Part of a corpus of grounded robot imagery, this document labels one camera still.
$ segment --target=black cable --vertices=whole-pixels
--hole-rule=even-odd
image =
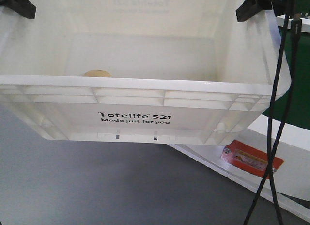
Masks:
[[[288,0],[288,2],[291,4],[291,13],[293,13],[293,3],[295,2],[295,0]],[[275,157],[275,153],[279,144],[279,140],[286,122],[286,118],[289,112],[289,108],[291,105],[291,100],[292,100],[292,92],[293,92],[293,88],[294,88],[294,84],[295,84],[295,68],[296,68],[296,55],[297,55],[297,48],[298,48],[298,41],[297,38],[293,38],[293,37],[297,37],[299,34],[300,37],[300,33],[301,33],[301,20],[300,20],[300,16],[299,16],[299,21],[300,25],[296,25],[297,23],[297,19],[296,17],[294,17],[294,20],[292,21],[292,25],[291,25],[291,38],[292,38],[292,65],[291,65],[291,79],[292,79],[292,83],[291,83],[291,87],[290,87],[290,91],[289,91],[289,97],[287,99],[287,103],[286,103],[286,109],[285,109],[285,113],[283,114],[282,120],[281,120],[281,124],[282,126],[279,127],[278,132],[277,132],[277,136],[276,139],[277,141],[274,142],[273,148],[271,148],[271,143],[272,143],[272,119],[273,119],[273,111],[271,114],[269,114],[268,117],[268,135],[267,136],[267,151],[268,151],[268,167],[267,167],[267,171],[269,173],[269,177],[270,177],[270,188],[271,188],[271,194],[272,194],[272,198],[273,198],[273,202],[274,202],[274,207],[276,210],[276,214],[277,214],[277,218],[278,218],[278,222],[279,225],[283,225],[283,219],[282,219],[282,215],[281,215],[281,211],[280,211],[280,206],[278,203],[278,198],[277,198],[277,192],[276,192],[276,186],[275,186],[275,182],[274,182],[274,178],[273,178],[273,167],[272,167],[272,163]],[[274,104],[275,104],[275,97],[276,97],[276,91],[277,91],[277,85],[276,85],[276,89],[275,92],[273,94],[274,97],[271,98],[271,102],[272,102],[272,109],[274,109]]]
[[[282,33],[278,62],[277,62],[277,69],[276,69],[276,73],[275,73],[275,79],[274,79],[274,84],[273,84],[273,89],[272,89],[271,100],[270,100],[270,111],[269,111],[268,131],[267,131],[268,165],[267,165],[266,171],[264,173],[264,176],[262,178],[262,181],[261,181],[261,183],[257,189],[257,192],[256,192],[255,197],[253,199],[252,205],[251,205],[251,207],[248,211],[248,214],[244,220],[243,225],[248,224],[249,219],[250,219],[250,217],[254,211],[254,208],[257,204],[257,201],[258,201],[259,196],[262,192],[263,186],[265,184],[265,181],[266,181],[268,175],[270,176],[272,195],[273,195],[273,200],[275,203],[275,209],[276,209],[276,213],[277,213],[277,217],[278,217],[278,222],[280,225],[283,224],[280,209],[279,209],[278,199],[277,199],[277,195],[276,195],[276,191],[275,191],[275,187],[274,187],[274,179],[273,179],[273,172],[272,172],[272,162],[273,162],[279,141],[275,142],[273,149],[271,149],[271,146],[272,146],[272,144],[271,144],[272,143],[271,131],[272,131],[272,117],[273,117],[274,103],[275,103],[277,87],[278,87],[278,82],[279,82],[279,75],[280,75],[280,70],[281,70],[281,65],[282,65],[282,60],[283,60],[284,47],[285,47],[286,34],[287,34],[287,27],[288,27],[288,21],[289,21],[289,14],[292,12],[292,6],[293,6],[292,1],[293,0],[287,0],[285,19],[284,19],[284,25],[283,25],[283,33]],[[282,130],[279,129],[279,131],[277,133],[278,139],[281,136]]]

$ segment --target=red label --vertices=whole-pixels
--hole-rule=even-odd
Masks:
[[[238,140],[234,140],[224,148],[221,159],[259,177],[263,177],[268,164],[267,153]],[[275,171],[279,169],[283,163],[283,159],[275,157],[273,161],[273,168]]]

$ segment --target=gray floor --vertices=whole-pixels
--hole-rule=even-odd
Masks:
[[[0,147],[3,225],[241,225],[254,196],[167,145],[44,140],[2,106]]]

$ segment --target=plastic bin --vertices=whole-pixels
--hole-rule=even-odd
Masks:
[[[237,23],[239,0],[30,1],[34,20],[0,8],[0,101],[46,139],[227,145],[269,106],[272,11]]]

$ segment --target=round yellow item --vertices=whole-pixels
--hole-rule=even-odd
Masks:
[[[84,76],[94,76],[94,77],[112,77],[112,75],[103,70],[91,70],[84,74]]]

